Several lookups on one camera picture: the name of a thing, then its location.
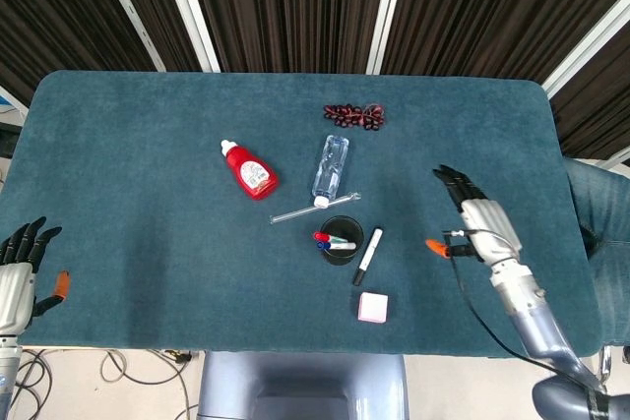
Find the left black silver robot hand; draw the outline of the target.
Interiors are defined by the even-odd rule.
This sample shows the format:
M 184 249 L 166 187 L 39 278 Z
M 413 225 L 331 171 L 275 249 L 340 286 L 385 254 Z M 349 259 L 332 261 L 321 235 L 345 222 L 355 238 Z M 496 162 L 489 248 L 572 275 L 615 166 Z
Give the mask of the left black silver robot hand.
M 66 300 L 71 287 L 67 270 L 58 273 L 50 296 L 38 301 L 36 279 L 46 248 L 61 231 L 41 228 L 46 217 L 23 224 L 1 241 L 1 338 L 17 338 L 41 317 Z

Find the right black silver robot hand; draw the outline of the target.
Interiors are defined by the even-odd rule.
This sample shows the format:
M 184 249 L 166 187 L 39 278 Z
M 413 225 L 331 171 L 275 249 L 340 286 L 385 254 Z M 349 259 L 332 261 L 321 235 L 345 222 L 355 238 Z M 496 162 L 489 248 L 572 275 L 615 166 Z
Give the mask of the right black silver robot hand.
M 453 201 L 476 257 L 486 266 L 520 260 L 522 244 L 505 210 L 463 172 L 441 164 L 432 170 Z

